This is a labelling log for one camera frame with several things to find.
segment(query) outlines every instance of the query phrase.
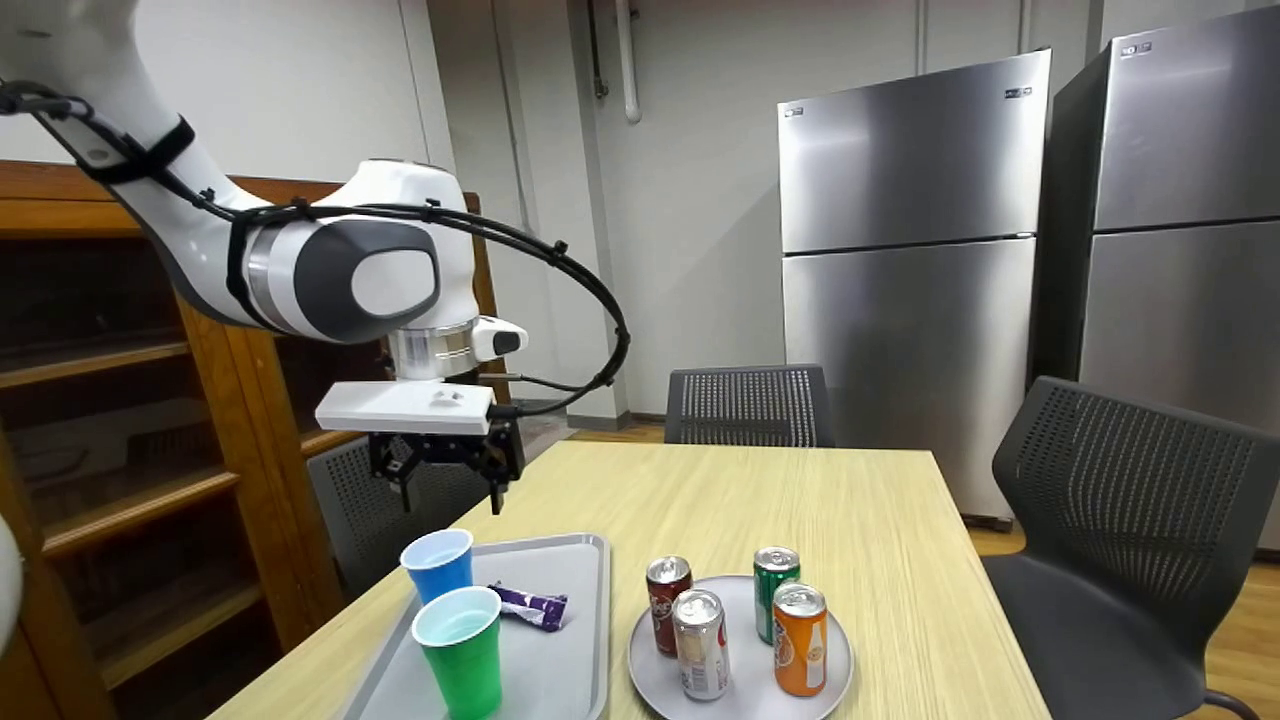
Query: refrigerator door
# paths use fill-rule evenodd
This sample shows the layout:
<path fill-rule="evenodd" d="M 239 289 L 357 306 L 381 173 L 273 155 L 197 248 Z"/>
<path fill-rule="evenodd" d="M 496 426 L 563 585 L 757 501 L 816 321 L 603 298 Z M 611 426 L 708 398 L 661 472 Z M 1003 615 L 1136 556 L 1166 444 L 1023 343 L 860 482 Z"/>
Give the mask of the refrigerator door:
<path fill-rule="evenodd" d="M 1023 402 L 1032 241 L 789 258 L 789 361 L 823 365 L 837 444 L 932 448 L 960 512 L 1007 522 L 995 444 Z"/>
<path fill-rule="evenodd" d="M 1280 221 L 1095 236 L 1081 379 L 1280 437 L 1276 270 Z"/>
<path fill-rule="evenodd" d="M 1280 9 L 1111 41 L 1095 228 L 1280 215 Z"/>
<path fill-rule="evenodd" d="M 783 253 L 1037 234 L 1048 51 L 781 105 Z"/>

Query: refrigerator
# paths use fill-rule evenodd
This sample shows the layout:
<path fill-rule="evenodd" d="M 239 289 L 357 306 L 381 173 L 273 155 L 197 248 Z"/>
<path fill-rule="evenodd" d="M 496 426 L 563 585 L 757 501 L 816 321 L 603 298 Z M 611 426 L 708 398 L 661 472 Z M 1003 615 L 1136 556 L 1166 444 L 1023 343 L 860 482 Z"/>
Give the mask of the refrigerator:
<path fill-rule="evenodd" d="M 975 522 L 1012 516 L 1044 125 L 1048 51 L 775 110 L 789 361 L 823 368 L 837 444 L 932 448 Z"/>
<path fill-rule="evenodd" d="M 1114 36 L 1054 99 L 1061 368 L 1280 437 L 1280 9 Z M 1280 551 L 1280 501 L 1264 548 Z"/>

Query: green soda can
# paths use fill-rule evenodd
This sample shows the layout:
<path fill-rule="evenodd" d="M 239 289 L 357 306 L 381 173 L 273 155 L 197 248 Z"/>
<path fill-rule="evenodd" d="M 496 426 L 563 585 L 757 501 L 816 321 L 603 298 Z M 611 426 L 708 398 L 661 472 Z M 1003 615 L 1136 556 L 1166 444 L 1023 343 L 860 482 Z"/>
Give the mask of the green soda can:
<path fill-rule="evenodd" d="M 799 582 L 799 551 L 793 551 L 793 548 L 757 548 L 752 573 L 757 573 L 757 635 L 762 645 L 773 645 L 775 640 L 773 594 L 783 582 Z"/>

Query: office chair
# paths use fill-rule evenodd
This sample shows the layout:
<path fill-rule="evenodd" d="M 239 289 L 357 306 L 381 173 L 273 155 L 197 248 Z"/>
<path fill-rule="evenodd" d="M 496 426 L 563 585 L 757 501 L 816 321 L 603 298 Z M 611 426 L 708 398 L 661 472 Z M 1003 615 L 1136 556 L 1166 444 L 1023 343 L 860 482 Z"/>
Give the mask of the office chair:
<path fill-rule="evenodd" d="M 352 439 L 306 459 L 327 551 L 347 595 L 360 595 L 381 575 L 388 575 L 398 565 L 398 548 L 408 541 L 453 523 L 468 504 L 483 497 L 483 485 L 476 478 L 462 478 L 462 469 L 419 472 L 404 489 L 410 497 L 398 501 L 393 485 L 371 482 L 368 439 Z"/>
<path fill-rule="evenodd" d="M 1280 439 L 1037 379 L 995 448 L 1023 523 L 993 587 L 1054 720 L 1163 720 L 1198 706 L 1204 645 L 1239 595 L 1280 478 Z"/>
<path fill-rule="evenodd" d="M 823 368 L 676 368 L 662 439 L 827 448 Z"/>

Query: soda can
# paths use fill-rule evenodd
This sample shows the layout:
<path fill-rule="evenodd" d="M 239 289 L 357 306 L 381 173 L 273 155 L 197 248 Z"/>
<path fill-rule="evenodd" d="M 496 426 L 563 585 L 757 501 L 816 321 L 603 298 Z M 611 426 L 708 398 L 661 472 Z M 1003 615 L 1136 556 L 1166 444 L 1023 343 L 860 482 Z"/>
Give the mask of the soda can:
<path fill-rule="evenodd" d="M 683 696 L 710 706 L 727 687 L 724 604 L 708 587 L 688 587 L 673 604 Z"/>
<path fill-rule="evenodd" d="M 789 696 L 816 696 L 827 683 L 827 602 L 816 587 L 783 585 L 773 595 L 773 678 Z"/>
<path fill-rule="evenodd" d="M 642 585 L 654 651 L 676 658 L 673 604 L 692 587 L 692 570 L 683 556 L 661 556 L 647 565 Z"/>
<path fill-rule="evenodd" d="M 799 551 L 793 548 L 757 548 L 752 556 L 757 575 L 757 635 L 758 645 L 773 645 L 773 594 L 789 582 L 799 582 Z"/>

